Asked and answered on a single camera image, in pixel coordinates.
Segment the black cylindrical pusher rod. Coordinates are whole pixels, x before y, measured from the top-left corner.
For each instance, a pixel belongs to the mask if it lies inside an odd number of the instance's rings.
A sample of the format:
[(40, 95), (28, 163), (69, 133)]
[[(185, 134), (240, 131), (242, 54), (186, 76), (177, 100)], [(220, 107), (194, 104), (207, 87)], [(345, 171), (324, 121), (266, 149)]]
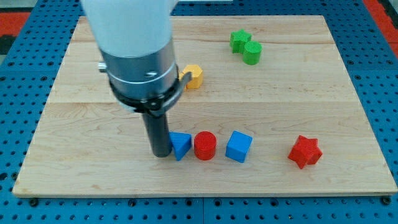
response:
[(167, 157), (172, 152), (172, 143), (166, 114), (154, 117), (144, 113), (142, 117), (152, 153), (156, 157)]

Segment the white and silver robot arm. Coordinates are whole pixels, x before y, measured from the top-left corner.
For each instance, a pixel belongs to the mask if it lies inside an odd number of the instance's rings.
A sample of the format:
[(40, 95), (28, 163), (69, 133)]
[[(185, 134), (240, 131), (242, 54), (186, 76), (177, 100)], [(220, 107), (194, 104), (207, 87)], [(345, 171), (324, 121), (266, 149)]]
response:
[(141, 113), (152, 152), (172, 150), (166, 112), (180, 98), (170, 13), (174, 0), (81, 0), (120, 104)]

